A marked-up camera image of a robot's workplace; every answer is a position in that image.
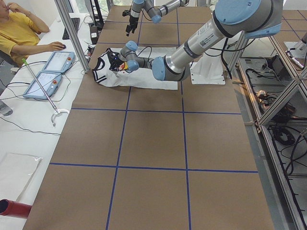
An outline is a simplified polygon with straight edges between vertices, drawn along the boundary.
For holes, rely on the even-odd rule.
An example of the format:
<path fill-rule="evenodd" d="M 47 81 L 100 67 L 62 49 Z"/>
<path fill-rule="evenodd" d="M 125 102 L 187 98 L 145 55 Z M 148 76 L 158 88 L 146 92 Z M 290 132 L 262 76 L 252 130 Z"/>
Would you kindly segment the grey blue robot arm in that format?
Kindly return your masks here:
<path fill-rule="evenodd" d="M 223 38 L 231 38 L 241 31 L 245 37 L 261 38 L 279 33 L 283 14 L 281 0 L 220 0 L 212 18 L 172 54 L 143 58 L 138 48 L 128 41 L 119 53 L 109 51 L 110 69 L 117 71 L 126 63 L 129 71 L 151 69 L 159 81 L 183 81 L 189 75 L 189 64 Z"/>
<path fill-rule="evenodd" d="M 151 21 L 155 24 L 159 23 L 163 16 L 179 7 L 185 7 L 189 4 L 189 0 L 171 0 L 168 3 L 154 7 L 150 0 L 133 0 L 129 10 L 125 10 L 122 16 L 129 16 L 129 24 L 126 27 L 126 36 L 130 32 L 134 33 L 138 26 L 140 13 L 145 10 Z"/>

